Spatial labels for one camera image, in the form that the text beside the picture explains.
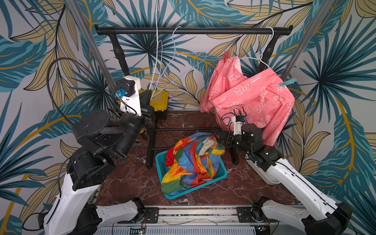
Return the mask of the rainbow striped jacket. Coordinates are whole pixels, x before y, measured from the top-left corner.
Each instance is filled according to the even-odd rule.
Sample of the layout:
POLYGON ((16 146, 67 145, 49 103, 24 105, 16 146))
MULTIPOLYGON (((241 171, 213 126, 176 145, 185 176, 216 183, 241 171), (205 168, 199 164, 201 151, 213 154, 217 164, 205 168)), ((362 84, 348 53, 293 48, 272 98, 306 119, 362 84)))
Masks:
POLYGON ((212 133, 198 132, 180 140, 167 152, 162 193, 174 196, 213 180, 224 153, 212 133))

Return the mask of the pink hooded jacket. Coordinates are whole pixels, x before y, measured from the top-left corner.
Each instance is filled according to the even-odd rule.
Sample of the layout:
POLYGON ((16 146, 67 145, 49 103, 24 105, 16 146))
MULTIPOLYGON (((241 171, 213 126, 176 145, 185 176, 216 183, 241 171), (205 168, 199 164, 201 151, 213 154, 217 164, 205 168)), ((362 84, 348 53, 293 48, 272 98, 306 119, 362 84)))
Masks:
POLYGON ((295 98, 281 78, 268 68, 251 78, 242 73, 235 56, 218 62, 200 103, 201 112, 215 112, 217 124, 234 130, 233 118, 241 115, 263 130, 265 145, 273 146, 288 121, 295 98))

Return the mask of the red clothespin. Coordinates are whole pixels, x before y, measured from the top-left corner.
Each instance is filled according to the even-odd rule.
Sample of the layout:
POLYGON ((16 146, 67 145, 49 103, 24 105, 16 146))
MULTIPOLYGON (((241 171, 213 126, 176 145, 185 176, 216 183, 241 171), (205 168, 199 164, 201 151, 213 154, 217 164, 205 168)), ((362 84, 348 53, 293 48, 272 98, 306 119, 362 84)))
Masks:
POLYGON ((225 51, 224 58, 223 58, 223 60, 224 60, 225 63, 230 58, 230 55, 231 55, 230 51, 225 51))

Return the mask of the teal clothespin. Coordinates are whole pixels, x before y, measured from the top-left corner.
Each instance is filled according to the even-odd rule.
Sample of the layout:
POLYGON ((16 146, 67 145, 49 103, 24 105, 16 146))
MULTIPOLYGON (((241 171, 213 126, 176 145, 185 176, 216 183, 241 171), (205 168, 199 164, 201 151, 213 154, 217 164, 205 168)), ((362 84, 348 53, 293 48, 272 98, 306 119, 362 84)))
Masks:
POLYGON ((284 86, 288 86, 288 85, 291 85, 291 84, 294 84, 296 82, 296 79, 293 78, 293 79, 288 79, 286 81, 284 81, 283 83, 280 83, 278 85, 278 87, 284 87, 284 86))

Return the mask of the white wire hanger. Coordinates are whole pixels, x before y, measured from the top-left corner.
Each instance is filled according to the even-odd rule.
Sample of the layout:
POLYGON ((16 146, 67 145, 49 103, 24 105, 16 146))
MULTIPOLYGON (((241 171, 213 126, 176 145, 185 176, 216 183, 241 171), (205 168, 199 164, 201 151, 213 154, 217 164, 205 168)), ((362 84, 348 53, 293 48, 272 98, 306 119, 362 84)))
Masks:
POLYGON ((160 13, 160 1, 155 1, 154 3, 154 22, 155 22, 155 36, 156 36, 156 54, 155 54, 155 65, 153 67, 153 70, 151 72, 151 81, 149 83, 149 86, 147 88, 148 91, 152 90, 153 81, 155 78, 155 74, 158 67, 159 62, 159 13, 160 13))
POLYGON ((258 58, 253 58, 253 57, 243 57, 243 58, 239 58, 239 60, 242 60, 242 59, 252 59, 252 60, 257 60, 257 61, 260 62, 260 64, 259 64, 260 66, 261 66, 261 65, 265 65, 267 69, 270 68, 268 62, 263 60, 263 56, 266 55, 267 47, 269 46, 269 43, 272 41, 272 39, 273 39, 273 37, 274 37, 274 35, 275 35, 275 31, 274 31, 274 28, 273 28, 273 27, 267 26, 266 28, 270 30, 271 38, 268 39, 268 40, 266 41, 266 43, 265 43, 265 45, 264 45, 264 48, 263 48, 263 47, 260 48, 260 51, 259 51, 259 57, 258 57, 258 58))

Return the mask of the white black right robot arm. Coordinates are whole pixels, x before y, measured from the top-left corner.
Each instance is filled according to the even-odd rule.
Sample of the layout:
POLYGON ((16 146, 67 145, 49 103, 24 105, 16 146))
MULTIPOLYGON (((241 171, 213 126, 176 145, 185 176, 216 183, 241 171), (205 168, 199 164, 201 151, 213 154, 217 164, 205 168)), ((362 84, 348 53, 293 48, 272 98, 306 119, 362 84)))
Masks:
POLYGON ((341 235, 352 215, 345 202, 336 202, 305 179, 275 147, 264 144, 262 129, 237 116, 230 121, 228 137, 220 135, 229 148, 232 161, 239 163, 237 151, 245 153, 250 167, 269 185, 284 185, 303 208, 283 205, 262 197, 250 207, 238 207, 240 223, 277 220, 307 235, 341 235))

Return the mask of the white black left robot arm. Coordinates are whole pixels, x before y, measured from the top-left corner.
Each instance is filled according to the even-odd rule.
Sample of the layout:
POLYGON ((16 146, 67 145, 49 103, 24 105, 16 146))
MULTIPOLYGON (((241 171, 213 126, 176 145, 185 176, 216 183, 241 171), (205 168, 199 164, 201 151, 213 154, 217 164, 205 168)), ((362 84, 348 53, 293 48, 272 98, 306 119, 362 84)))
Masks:
POLYGON ((105 110, 94 110, 72 126, 80 144, 69 158, 67 171, 58 178, 59 193, 49 212, 38 222, 47 235, 92 235, 99 228, 120 222, 142 222, 146 209, 139 198, 114 206, 96 206, 89 198, 116 169, 114 160, 127 156, 148 115, 151 91, 141 94, 141 111, 115 121, 105 110))

